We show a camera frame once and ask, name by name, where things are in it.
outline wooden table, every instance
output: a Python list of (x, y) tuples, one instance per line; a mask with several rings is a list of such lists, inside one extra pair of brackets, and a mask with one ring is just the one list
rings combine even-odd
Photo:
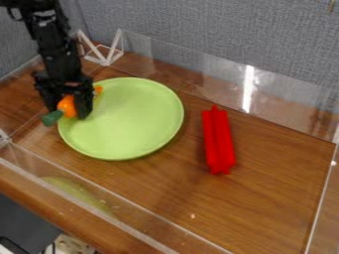
[[(146, 63), (139, 72), (137, 60)], [(135, 75), (163, 82), (177, 91), (186, 108), (185, 125), (171, 143), (153, 155), (124, 162), (95, 160), (68, 147), (56, 127), (46, 128), (38, 118), (28, 122), (43, 108), (32, 88), (30, 70), (0, 86), (0, 127), (7, 133), (14, 133), (18, 145), (234, 253), (301, 253), (335, 145), (226, 108), (231, 117), (238, 165), (230, 176), (211, 176), (205, 160), (201, 113), (211, 108), (213, 102), (194, 96), (190, 85), (182, 85), (189, 79), (201, 80), (202, 75), (167, 63), (153, 62), (151, 67), (147, 63), (146, 58), (127, 54), (114, 67), (96, 68), (87, 63), (86, 68), (95, 69), (92, 77), (99, 81), (131, 76), (130, 71), (116, 70), (130, 65)], [(314, 112), (313, 108), (299, 107), (305, 112)], [(293, 108), (295, 103), (287, 103), (283, 112)], [(313, 121), (307, 121), (299, 125), (309, 126)], [(7, 153), (7, 150), (0, 150), (0, 157)], [(48, 175), (47, 169), (40, 177)], [(3, 166), (0, 191), (103, 253), (158, 253), (146, 243)], [(173, 237), (166, 231), (159, 235)], [(327, 239), (326, 244), (337, 244), (335, 241), (333, 239), (329, 243)], [(314, 253), (322, 253), (322, 247), (319, 243)]]

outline wooden surface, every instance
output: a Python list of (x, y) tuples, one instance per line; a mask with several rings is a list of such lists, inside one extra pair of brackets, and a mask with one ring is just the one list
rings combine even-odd
[[(165, 83), (171, 86), (174, 79), (178, 88), (173, 72)], [(116, 76), (128, 74), (110, 67), (94, 73), (95, 80)], [(18, 80), (10, 81), (2, 94), (12, 96), (14, 89), (30, 82), (27, 75), (23, 75), (26, 81)], [(334, 145), (229, 109), (239, 162), (230, 176), (211, 176), (205, 162), (201, 112), (213, 103), (177, 92), (186, 107), (183, 128), (173, 142), (145, 158), (126, 162), (91, 159), (67, 146), (56, 128), (46, 128), (39, 121), (16, 133), (14, 141), (233, 252), (301, 253)], [(18, 94), (28, 99), (27, 94)], [(26, 102), (26, 119), (34, 115), (28, 106)], [(3, 104), (0, 116), (12, 131), (22, 117), (12, 120), (12, 108), (6, 110), (6, 107), (10, 104)], [(102, 252), (154, 252), (92, 214), (7, 170), (0, 171), (0, 186), (2, 192)], [(167, 232), (159, 234), (171, 237)]]

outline red sponge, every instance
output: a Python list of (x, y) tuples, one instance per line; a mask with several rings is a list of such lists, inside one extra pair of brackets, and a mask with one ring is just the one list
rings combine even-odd
[(218, 106), (213, 106), (213, 110), (203, 111), (203, 126), (211, 174), (229, 175), (237, 163), (237, 157), (227, 111), (219, 110)]

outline clear acrylic box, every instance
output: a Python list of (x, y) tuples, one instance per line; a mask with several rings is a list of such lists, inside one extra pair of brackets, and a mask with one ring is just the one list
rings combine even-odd
[[(66, 231), (91, 230), (80, 236), (107, 253), (112, 240), (95, 238), (96, 230), (122, 232), (126, 250), (126, 235), (135, 239), (138, 253), (337, 253), (337, 91), (128, 31), (118, 47), (123, 57), (108, 67), (84, 60), (84, 72), (95, 81), (138, 76), (169, 85), (186, 107), (178, 136), (137, 160), (80, 155), (42, 124), (35, 60), (2, 81), (2, 107), (24, 98), (0, 112), (2, 192)], [(201, 113), (213, 104), (231, 114), (239, 164), (230, 176), (211, 176), (205, 162)], [(44, 177), (71, 180), (110, 213)], [(98, 229), (80, 230), (90, 218)]]

